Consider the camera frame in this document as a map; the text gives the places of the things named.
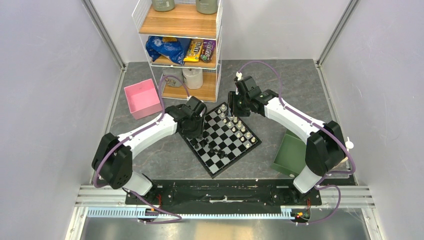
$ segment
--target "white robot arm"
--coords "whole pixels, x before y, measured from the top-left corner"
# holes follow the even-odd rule
[[[258,113],[285,126],[306,144],[306,166],[293,182],[301,193],[308,192],[346,157],[337,143],[319,129],[319,127],[326,129],[344,143],[338,123],[335,121],[324,123],[286,102],[282,105],[278,94],[271,90],[262,92],[251,76],[239,79],[236,77],[234,81],[238,93],[230,91],[228,94],[230,114],[248,117],[251,112]]]
[[[125,188],[144,196],[153,184],[144,174],[133,172],[133,159],[158,140],[175,133],[186,138],[201,137],[206,110],[206,105],[192,96],[186,104],[167,107],[161,120],[158,116],[118,136],[107,133],[100,140],[91,166],[97,170],[104,160],[99,174],[113,189]],[[118,144],[114,153],[105,159]]]

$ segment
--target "snack bag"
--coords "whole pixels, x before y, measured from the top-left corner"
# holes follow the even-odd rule
[[[189,44],[188,38],[150,36],[145,47],[153,61],[163,55],[173,63],[183,65]]]
[[[187,54],[185,55],[184,62],[198,62],[202,50],[202,45],[202,39],[192,39]]]
[[[203,47],[201,49],[200,59],[209,63],[212,60],[212,55],[214,54],[216,42],[214,40],[204,40]]]

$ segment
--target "pink box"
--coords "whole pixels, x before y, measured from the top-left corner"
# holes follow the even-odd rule
[[[147,79],[124,87],[129,112],[135,119],[141,119],[162,111],[161,102],[153,80]]]

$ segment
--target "paper towel roll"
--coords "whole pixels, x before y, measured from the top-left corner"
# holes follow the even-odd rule
[[[162,70],[162,74],[164,76],[166,75],[174,75],[175,77],[178,77],[181,81],[184,80],[183,78],[183,70],[179,67],[164,67]],[[171,87],[180,87],[182,84],[180,81],[175,79],[174,77],[166,77],[165,78],[166,83]]]
[[[203,71],[196,68],[183,68],[184,83],[189,89],[199,89],[203,85]]]

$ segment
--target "green tray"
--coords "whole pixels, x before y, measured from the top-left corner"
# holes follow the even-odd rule
[[[271,168],[289,177],[297,177],[306,166],[306,144],[287,130]]]

